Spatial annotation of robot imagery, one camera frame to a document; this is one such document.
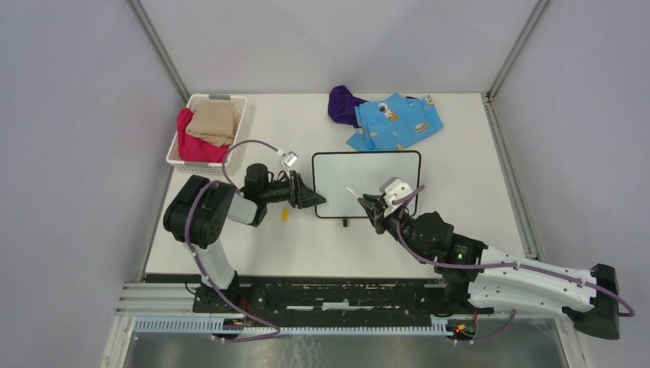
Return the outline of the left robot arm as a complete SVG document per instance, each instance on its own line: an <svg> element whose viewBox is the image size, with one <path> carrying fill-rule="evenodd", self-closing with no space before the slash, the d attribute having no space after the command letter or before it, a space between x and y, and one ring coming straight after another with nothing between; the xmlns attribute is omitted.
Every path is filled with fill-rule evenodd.
<svg viewBox="0 0 650 368"><path fill-rule="evenodd" d="M166 209L163 228L185 244L199 268L201 283L213 290L211 301L220 311L232 312L241 302L238 272L220 240L226 223L258 227L268 205L279 202L308 209L327 200L308 187L300 173L290 170L275 175L266 165L255 163L246 169L241 188L191 176Z"/></svg>

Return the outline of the white marker pen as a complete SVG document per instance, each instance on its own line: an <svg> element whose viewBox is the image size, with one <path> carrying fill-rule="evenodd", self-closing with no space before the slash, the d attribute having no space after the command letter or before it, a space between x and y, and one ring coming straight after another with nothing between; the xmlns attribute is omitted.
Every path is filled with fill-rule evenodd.
<svg viewBox="0 0 650 368"><path fill-rule="evenodd" d="M363 197L363 196L362 196L361 194L359 194L357 191L355 191L354 189L351 189L351 188L348 187L348 186L344 186L343 188L344 188L347 192L349 192L352 196L355 196L356 198L362 198L362 197Z"/></svg>

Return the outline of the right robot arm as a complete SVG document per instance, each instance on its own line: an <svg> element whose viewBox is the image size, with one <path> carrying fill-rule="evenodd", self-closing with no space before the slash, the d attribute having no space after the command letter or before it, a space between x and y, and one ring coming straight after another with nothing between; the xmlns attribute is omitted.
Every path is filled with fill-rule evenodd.
<svg viewBox="0 0 650 368"><path fill-rule="evenodd" d="M357 202L377 234L390 234L416 261L443 277L442 300L449 311L472 307L546 314L568 320L591 337L620 338L625 313L613 267L565 268L520 258L456 233L437 212L414 218L402 199L364 194Z"/></svg>

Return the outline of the white whiteboard black frame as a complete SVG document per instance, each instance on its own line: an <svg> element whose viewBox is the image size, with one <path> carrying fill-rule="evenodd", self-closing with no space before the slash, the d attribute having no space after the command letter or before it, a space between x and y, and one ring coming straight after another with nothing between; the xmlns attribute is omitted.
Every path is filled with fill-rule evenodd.
<svg viewBox="0 0 650 368"><path fill-rule="evenodd" d="M420 185L422 156L416 150L392 152L318 152L312 155L314 190L327 199L315 207L322 219L364 219L366 213L357 198L343 187L359 194L379 194L379 187L399 177L412 189Z"/></svg>

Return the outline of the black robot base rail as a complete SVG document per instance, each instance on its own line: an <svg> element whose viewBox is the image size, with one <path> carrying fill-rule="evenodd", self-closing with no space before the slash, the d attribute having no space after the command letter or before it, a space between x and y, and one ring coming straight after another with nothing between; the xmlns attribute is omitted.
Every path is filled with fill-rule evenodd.
<svg viewBox="0 0 650 368"><path fill-rule="evenodd" d="M430 331L436 320L489 315L448 294L441 278L237 276L220 292L200 284L193 312L221 314L220 340L266 340L289 334Z"/></svg>

